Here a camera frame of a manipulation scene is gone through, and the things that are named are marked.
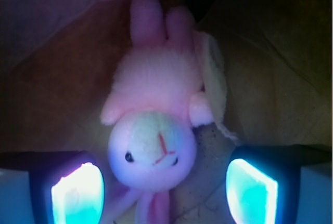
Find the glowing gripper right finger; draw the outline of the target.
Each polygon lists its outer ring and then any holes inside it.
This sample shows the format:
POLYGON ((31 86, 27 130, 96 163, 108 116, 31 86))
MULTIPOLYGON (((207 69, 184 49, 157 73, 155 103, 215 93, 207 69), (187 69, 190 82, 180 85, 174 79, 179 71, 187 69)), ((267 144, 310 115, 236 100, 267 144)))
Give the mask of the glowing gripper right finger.
POLYGON ((225 191, 235 223, 332 223, 332 147, 237 147, 225 191))

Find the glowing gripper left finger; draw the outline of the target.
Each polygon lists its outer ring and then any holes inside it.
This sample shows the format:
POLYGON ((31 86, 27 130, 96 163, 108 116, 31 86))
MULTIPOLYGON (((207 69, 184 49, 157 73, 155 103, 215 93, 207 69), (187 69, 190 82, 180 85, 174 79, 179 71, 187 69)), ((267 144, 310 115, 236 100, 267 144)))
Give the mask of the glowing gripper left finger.
POLYGON ((1 223, 99 223, 104 197, 87 151, 1 153, 1 223))

